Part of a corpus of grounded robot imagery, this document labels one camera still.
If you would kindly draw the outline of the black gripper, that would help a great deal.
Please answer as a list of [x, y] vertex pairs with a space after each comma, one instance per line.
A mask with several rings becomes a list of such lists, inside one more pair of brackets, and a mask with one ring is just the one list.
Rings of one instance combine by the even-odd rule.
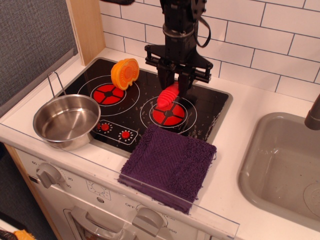
[[197, 52], [197, 33], [164, 31], [164, 45], [146, 45], [145, 62], [157, 69], [162, 90], [171, 86], [178, 74], [178, 96], [184, 97], [194, 80], [208, 83], [213, 64]]

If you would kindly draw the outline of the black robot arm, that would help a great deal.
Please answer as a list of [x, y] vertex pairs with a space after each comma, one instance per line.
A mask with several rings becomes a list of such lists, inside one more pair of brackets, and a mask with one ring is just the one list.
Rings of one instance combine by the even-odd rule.
[[197, 47], [206, 47], [211, 39], [207, 37], [204, 44], [198, 41], [199, 23], [209, 27], [202, 18], [206, 1], [162, 0], [160, 5], [164, 14], [165, 44], [146, 45], [145, 62], [156, 67], [163, 90], [171, 86], [178, 75], [178, 93], [182, 97], [195, 80], [204, 83], [211, 80], [213, 64], [197, 52]]

